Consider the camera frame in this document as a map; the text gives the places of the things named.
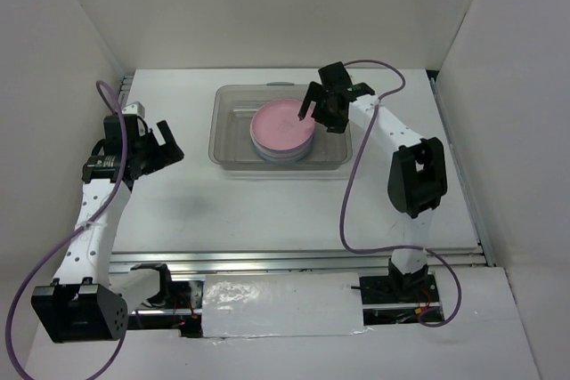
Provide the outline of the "pink plastic plate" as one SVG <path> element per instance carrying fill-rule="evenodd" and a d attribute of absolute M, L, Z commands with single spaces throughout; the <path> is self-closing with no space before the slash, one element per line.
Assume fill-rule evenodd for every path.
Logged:
<path fill-rule="evenodd" d="M 251 120 L 252 140 L 272 151 L 300 149 L 312 139 L 316 127 L 311 109 L 299 118 L 301 105 L 300 100 L 287 98 L 267 102 Z"/>

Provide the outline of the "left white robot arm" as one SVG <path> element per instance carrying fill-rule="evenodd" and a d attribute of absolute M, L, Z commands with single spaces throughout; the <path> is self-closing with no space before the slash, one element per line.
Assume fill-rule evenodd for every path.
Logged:
<path fill-rule="evenodd" d="M 167 121 L 157 127 L 164 141 L 138 114 L 104 118 L 104 137 L 82 168 L 83 197 L 78 234 L 52 282 L 35 287 L 31 305 L 57 344 L 123 338 L 131 312 L 143 303 L 157 308 L 175 300 L 175 284 L 164 263 L 139 263 L 121 279 L 110 279 L 110 258 L 118 225 L 144 175 L 183 160 Z"/>

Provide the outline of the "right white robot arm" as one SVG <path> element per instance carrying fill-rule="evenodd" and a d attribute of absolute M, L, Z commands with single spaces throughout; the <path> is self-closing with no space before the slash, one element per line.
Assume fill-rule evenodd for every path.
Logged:
<path fill-rule="evenodd" d="M 346 238 L 346 211 L 355 176 L 369 140 L 374 140 L 390 158 L 387 197 L 393 208 L 405 217 L 403 242 L 387 247 L 389 294 L 405 302 L 425 286 L 428 277 L 428 237 L 434 211 L 447 193 L 444 145 L 436 137 L 425 138 L 413 132 L 392 114 L 382 101 L 401 92 L 406 79 L 395 74 L 400 84 L 382 94 L 365 83 L 354 83 L 342 61 L 318 70 L 319 81 L 306 90 L 299 118 L 313 118 L 329 133 L 343 133 L 349 123 L 364 125 L 364 136 L 357 151 L 341 202 L 338 231 L 345 250 L 356 255 L 373 255 L 375 249 L 357 249 Z"/>

